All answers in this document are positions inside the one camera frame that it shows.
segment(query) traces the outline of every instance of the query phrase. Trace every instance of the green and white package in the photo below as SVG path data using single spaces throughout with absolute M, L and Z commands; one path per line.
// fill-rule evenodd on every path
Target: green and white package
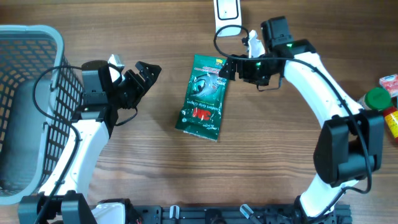
M 175 128 L 217 141 L 228 80 L 218 72 L 225 59 L 195 55 L 184 106 Z

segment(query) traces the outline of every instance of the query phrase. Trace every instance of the wooden table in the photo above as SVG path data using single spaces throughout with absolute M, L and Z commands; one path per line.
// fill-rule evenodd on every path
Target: wooden table
M 295 39 L 306 38 L 346 92 L 358 99 L 398 72 L 398 1 L 242 1 L 243 24 L 259 31 L 275 16 L 288 18 Z M 0 6 L 1 24 L 47 24 L 65 41 L 72 65 L 120 54 L 162 67 L 139 104 L 139 115 L 115 128 L 91 180 L 88 201 L 130 198 L 134 205 L 291 203 L 311 182 L 318 121 L 299 92 L 259 93 L 242 81 L 229 86 L 217 143 L 174 129 L 193 55 L 219 56 L 213 46 L 213 1 Z M 220 40 L 241 54 L 240 37 Z M 277 85 L 275 77 L 271 85 Z M 120 111 L 121 119 L 133 111 Z M 355 223 L 397 223 L 398 149 L 386 131 L 382 169 L 368 195 L 348 193 Z M 364 188 L 365 182 L 358 184 Z M 17 206 L 0 222 L 17 223 Z

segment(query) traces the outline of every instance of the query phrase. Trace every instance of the pink box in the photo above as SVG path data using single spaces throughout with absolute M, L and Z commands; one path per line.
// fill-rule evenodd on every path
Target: pink box
M 380 78 L 380 85 L 387 90 L 391 97 L 398 96 L 398 75 L 389 75 L 387 77 Z

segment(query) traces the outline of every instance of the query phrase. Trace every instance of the wooden surface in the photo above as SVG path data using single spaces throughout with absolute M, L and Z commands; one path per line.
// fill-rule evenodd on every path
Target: wooden surface
M 285 15 L 295 39 L 307 38 L 349 95 L 357 99 L 380 77 L 398 72 L 398 1 L 242 1 L 243 24 Z M 218 143 L 174 129 L 193 55 L 219 56 L 213 47 L 213 1 L 64 4 L 0 7 L 1 24 L 47 24 L 65 41 L 72 65 L 120 54 L 160 65 L 157 83 L 139 115 L 115 128 L 90 184 L 88 201 L 130 198 L 134 205 L 291 203 L 311 182 L 318 121 L 299 92 L 259 93 L 232 82 Z M 240 37 L 220 40 L 244 52 Z M 277 84 L 275 77 L 271 85 Z M 127 118 L 133 111 L 121 111 Z M 386 132 L 382 169 L 368 195 L 348 193 L 355 223 L 397 223 L 398 148 Z M 0 222 L 17 223 L 16 206 L 0 208 Z

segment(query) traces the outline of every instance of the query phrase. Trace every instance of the gray plastic bin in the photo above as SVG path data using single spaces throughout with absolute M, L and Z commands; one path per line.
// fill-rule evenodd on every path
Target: gray plastic bin
M 67 65 L 62 36 L 49 26 L 0 26 L 0 205 L 36 193 L 55 168 L 69 128 L 40 114 L 32 86 L 46 69 Z M 48 114 L 70 119 L 82 85 L 71 69 L 44 76 L 36 90 Z

